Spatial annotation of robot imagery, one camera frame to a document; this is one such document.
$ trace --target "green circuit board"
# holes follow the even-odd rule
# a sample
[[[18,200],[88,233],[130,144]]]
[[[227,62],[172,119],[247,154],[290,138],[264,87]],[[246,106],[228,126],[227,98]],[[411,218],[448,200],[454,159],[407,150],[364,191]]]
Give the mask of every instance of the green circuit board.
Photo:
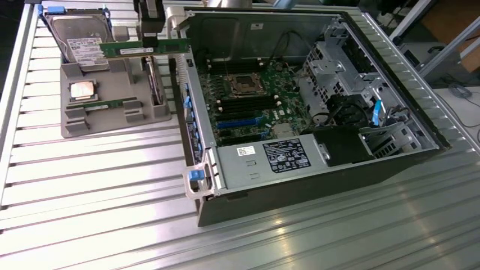
[[[207,72],[200,73],[200,83],[203,89],[203,95],[206,98],[210,122],[212,123],[212,129],[215,139],[219,146],[227,146],[236,144],[235,138],[246,138],[246,136],[258,136],[260,140],[271,140],[280,138],[278,129],[279,124],[288,124],[291,132],[287,132],[283,136],[296,136],[303,130],[311,127],[311,117],[306,110],[306,104],[302,100],[299,92],[295,90],[296,77],[290,72],[288,68],[283,68],[279,71],[275,68],[276,63],[272,64],[259,73],[243,73],[227,75],[212,75]],[[256,124],[234,127],[234,128],[218,128],[218,116],[224,115],[224,112],[219,111],[219,100],[226,99],[243,99],[243,97],[235,97],[231,89],[230,78],[242,76],[255,76],[263,86],[263,96],[278,96],[280,105],[272,109],[252,110],[254,119]]]

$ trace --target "white sticker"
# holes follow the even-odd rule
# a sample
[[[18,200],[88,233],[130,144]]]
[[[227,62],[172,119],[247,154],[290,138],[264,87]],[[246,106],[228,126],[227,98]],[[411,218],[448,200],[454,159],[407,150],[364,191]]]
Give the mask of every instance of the white sticker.
[[[252,24],[250,27],[250,30],[262,30],[263,29],[263,24]]]
[[[100,106],[87,107],[87,108],[86,108],[86,111],[96,111],[96,110],[103,110],[103,109],[108,109],[108,105],[100,105]]]
[[[147,52],[154,52],[154,48],[120,49],[122,55],[132,55],[135,53],[147,53]]]
[[[67,39],[75,60],[80,66],[106,65],[107,59],[100,49],[102,38]]]
[[[247,156],[255,154],[254,146],[240,147],[238,148],[239,156]]]

